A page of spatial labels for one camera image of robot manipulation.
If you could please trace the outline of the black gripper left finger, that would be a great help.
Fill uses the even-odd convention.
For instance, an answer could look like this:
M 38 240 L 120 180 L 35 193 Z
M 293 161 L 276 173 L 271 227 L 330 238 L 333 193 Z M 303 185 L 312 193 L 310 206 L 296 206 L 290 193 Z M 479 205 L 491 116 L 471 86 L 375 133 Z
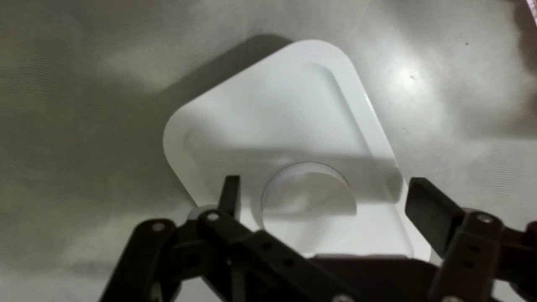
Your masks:
M 219 200 L 218 200 L 218 210 L 234 216 L 238 213 L 238 203 L 239 203 L 239 178 L 231 174 L 226 176 L 221 186 Z

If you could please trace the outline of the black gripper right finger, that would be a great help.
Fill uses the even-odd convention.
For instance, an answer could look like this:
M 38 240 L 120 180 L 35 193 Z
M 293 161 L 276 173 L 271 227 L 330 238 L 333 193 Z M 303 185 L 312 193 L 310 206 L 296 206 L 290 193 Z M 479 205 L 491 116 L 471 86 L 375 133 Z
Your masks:
M 464 211 L 427 178 L 411 178 L 404 213 L 436 255 L 444 257 Z

